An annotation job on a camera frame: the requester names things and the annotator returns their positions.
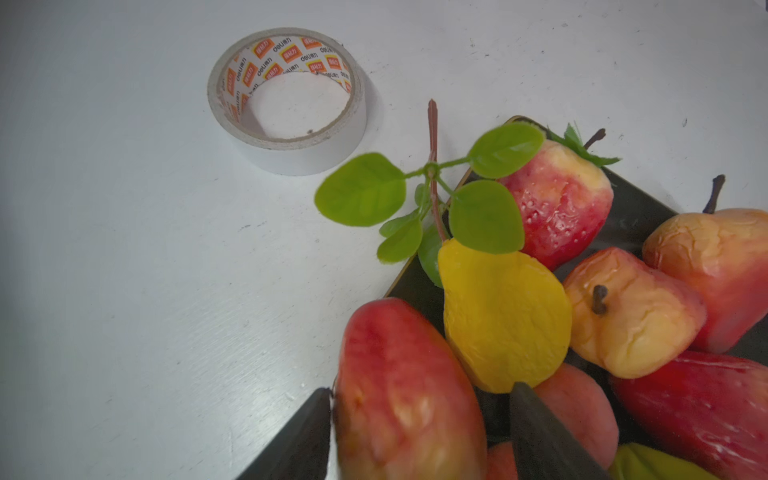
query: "apple stem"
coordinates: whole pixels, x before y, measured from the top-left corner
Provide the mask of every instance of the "apple stem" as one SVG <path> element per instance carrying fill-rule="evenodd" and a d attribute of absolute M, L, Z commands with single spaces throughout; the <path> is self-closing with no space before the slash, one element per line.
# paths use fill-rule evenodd
<path fill-rule="evenodd" d="M 592 290 L 592 311 L 598 315 L 605 315 L 608 311 L 608 306 L 603 303 L 606 295 L 608 295 L 608 288 L 605 285 L 595 285 Z"/>
<path fill-rule="evenodd" d="M 429 118 L 429 163 L 437 164 L 437 104 L 434 100 L 429 101 L 427 107 L 427 117 Z M 448 241 L 448 234 L 445 232 L 445 225 L 440 217 L 440 199 L 437 195 L 437 168 L 427 168 L 427 178 L 429 179 L 429 199 L 432 201 L 432 215 L 435 218 L 435 226 L 440 240 Z"/>
<path fill-rule="evenodd" d="M 587 143 L 584 144 L 584 149 L 589 150 L 589 147 L 592 146 L 592 144 L 598 140 L 602 140 L 605 138 L 605 129 L 601 128 L 600 130 L 594 132 L 594 135 L 592 135 L 592 138 L 587 140 Z"/>
<path fill-rule="evenodd" d="M 712 179 L 712 194 L 710 195 L 710 201 L 707 202 L 707 206 L 704 207 L 703 212 L 705 214 L 714 214 L 717 208 L 717 198 L 720 196 L 720 190 L 723 189 L 725 184 L 725 175 L 717 175 Z"/>

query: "tape roll inner cardboard core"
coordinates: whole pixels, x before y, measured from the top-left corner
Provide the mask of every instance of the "tape roll inner cardboard core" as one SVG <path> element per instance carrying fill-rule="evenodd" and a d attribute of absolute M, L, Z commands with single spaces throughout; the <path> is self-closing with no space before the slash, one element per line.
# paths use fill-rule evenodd
<path fill-rule="evenodd" d="M 247 103 L 259 86 L 278 75 L 292 72 L 309 72 L 331 78 L 349 95 L 346 108 L 349 107 L 354 84 L 344 58 L 315 38 L 281 35 L 261 38 L 243 48 L 222 72 L 218 96 L 227 118 L 254 137 L 265 137 L 262 131 L 255 131 L 242 122 L 243 113 L 249 113 L 246 112 Z M 311 132 L 306 137 L 323 130 Z"/>

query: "deli logo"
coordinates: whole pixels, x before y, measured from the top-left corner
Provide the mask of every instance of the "deli logo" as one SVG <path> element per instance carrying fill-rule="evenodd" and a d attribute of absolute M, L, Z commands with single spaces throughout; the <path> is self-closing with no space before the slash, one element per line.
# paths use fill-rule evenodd
<path fill-rule="evenodd" d="M 312 63 L 306 64 L 306 66 L 310 68 L 312 73 L 320 73 L 321 71 L 326 70 L 326 66 L 321 61 L 313 61 Z"/>
<path fill-rule="evenodd" d="M 302 38 L 301 42 L 304 44 L 307 48 L 315 48 L 315 47 L 322 47 L 323 44 L 319 41 L 315 40 L 314 38 Z"/>
<path fill-rule="evenodd" d="M 235 76 L 237 74 L 235 73 L 235 70 L 228 69 L 227 70 L 227 91 L 230 92 L 230 95 L 235 94 Z"/>
<path fill-rule="evenodd" d="M 256 65 L 248 62 L 248 67 L 245 69 L 245 74 L 243 74 L 243 83 L 246 87 L 250 87 L 254 77 L 256 77 Z"/>
<path fill-rule="evenodd" d="M 268 38 L 267 40 L 262 41 L 255 47 L 253 47 L 253 53 L 256 54 L 256 56 L 261 60 L 264 58 L 264 55 L 266 55 L 266 51 L 270 48 L 275 46 L 275 42 L 272 41 L 272 38 Z"/>
<path fill-rule="evenodd" d="M 283 73 L 283 67 L 279 66 L 278 64 L 275 64 L 270 68 L 270 70 L 264 75 L 264 80 L 269 80 L 272 77 L 276 77 L 277 75 Z"/>
<path fill-rule="evenodd" d="M 329 67 L 335 68 L 336 70 L 341 70 L 341 63 L 339 62 L 338 57 L 334 57 L 333 55 L 326 55 L 326 60 L 328 61 Z"/>
<path fill-rule="evenodd" d="M 280 52 L 280 56 L 283 57 L 286 63 L 290 63 L 294 58 L 301 56 L 301 50 L 299 50 L 299 47 L 291 44 L 291 46 Z"/>

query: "roll of tape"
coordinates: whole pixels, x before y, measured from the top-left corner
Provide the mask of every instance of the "roll of tape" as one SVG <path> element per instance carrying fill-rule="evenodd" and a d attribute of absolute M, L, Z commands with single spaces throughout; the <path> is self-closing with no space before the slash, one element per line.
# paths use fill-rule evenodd
<path fill-rule="evenodd" d="M 349 94 L 341 114 L 303 137 L 270 138 L 241 123 L 246 103 L 264 82 L 295 71 L 322 74 Z M 310 175 L 345 160 L 366 129 L 363 75 L 338 42 L 303 28 L 275 28 L 248 35 L 224 52 L 208 78 L 208 103 L 219 124 L 258 167 L 282 175 Z"/>

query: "table surface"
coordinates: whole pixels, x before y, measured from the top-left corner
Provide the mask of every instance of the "table surface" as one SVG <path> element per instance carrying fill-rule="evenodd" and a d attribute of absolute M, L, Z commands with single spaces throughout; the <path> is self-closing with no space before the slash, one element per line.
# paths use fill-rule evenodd
<path fill-rule="evenodd" d="M 721 207 L 768 208 L 752 0 L 0 8 L 3 478 L 234 478 L 331 384 L 349 315 L 397 275 L 376 229 L 317 213 L 327 174 L 262 172 L 214 120 L 210 68 L 254 31 L 341 41 L 370 80 L 358 151 L 404 168 L 427 158 L 434 98 L 441 160 L 514 114 L 578 120 L 676 210 L 720 173 Z"/>

